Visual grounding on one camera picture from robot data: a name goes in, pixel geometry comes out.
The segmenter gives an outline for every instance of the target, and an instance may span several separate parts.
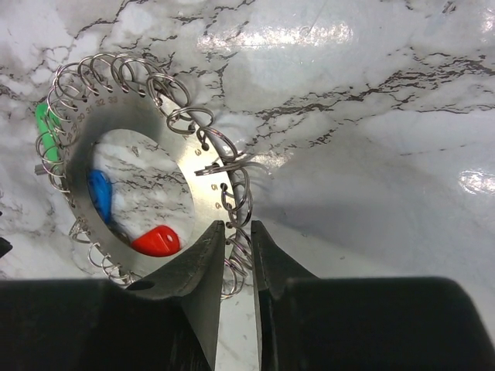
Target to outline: red object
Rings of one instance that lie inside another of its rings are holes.
[[[131,247],[149,257],[169,257],[180,250],[180,242],[172,228],[157,226],[134,240]]]

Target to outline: white marble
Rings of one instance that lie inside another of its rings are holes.
[[[94,146],[92,168],[111,181],[112,224],[118,232],[133,241],[163,224],[186,244],[193,231],[193,197],[165,149],[139,133],[110,131]]]
[[[25,0],[2,11],[0,234],[14,245],[2,276],[97,274],[67,239],[63,198],[32,173],[33,108],[60,63],[127,51],[176,74],[269,169],[250,169],[255,217],[308,269],[453,278],[495,336],[495,1]],[[117,157],[158,161],[126,145]],[[257,367],[251,299],[222,304],[218,369]]]

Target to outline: blue object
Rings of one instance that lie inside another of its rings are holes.
[[[91,170],[87,177],[87,187],[90,190],[91,201],[105,224],[111,219],[111,183],[104,172]]]

